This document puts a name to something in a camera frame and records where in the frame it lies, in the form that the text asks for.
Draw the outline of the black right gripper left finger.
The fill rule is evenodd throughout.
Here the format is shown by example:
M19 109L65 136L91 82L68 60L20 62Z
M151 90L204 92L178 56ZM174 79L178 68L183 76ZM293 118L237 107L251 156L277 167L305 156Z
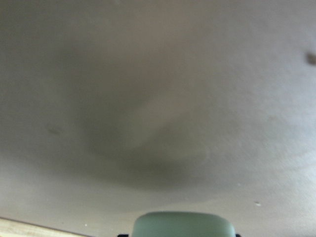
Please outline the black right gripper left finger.
M120 233L117 235L117 237L129 237L129 234L127 233Z

